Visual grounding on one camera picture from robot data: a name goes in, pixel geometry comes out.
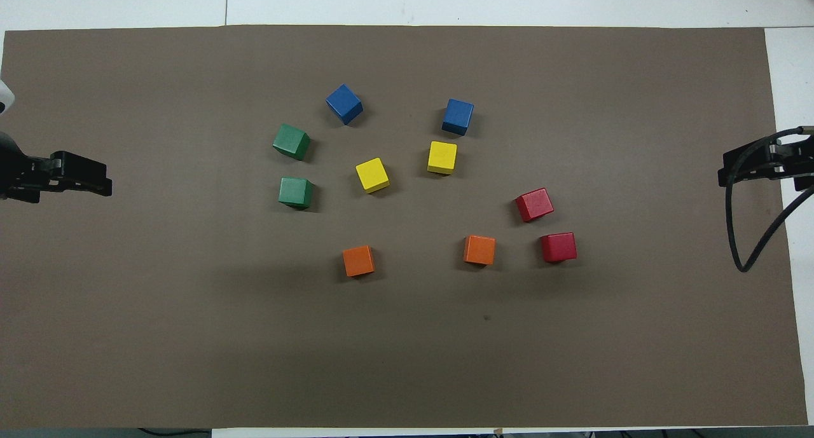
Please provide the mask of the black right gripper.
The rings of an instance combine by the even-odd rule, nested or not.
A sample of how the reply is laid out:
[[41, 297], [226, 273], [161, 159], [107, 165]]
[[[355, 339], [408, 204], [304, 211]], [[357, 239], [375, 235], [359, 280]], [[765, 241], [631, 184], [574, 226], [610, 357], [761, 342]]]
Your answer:
[[[730, 170], [719, 170], [719, 186], [729, 185]], [[735, 183], [756, 179], [780, 180], [791, 178], [796, 191], [805, 191], [813, 185], [813, 139], [783, 145], [775, 139], [752, 151], [745, 157], [735, 173]]]

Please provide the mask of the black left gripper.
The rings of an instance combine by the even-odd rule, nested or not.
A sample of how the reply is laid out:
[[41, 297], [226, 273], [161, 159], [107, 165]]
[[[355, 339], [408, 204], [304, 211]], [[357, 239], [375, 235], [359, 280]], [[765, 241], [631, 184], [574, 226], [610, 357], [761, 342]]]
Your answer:
[[1, 134], [1, 197], [39, 203], [41, 193], [81, 191], [105, 197], [113, 194], [107, 166], [68, 151], [49, 157], [26, 155], [6, 133]]

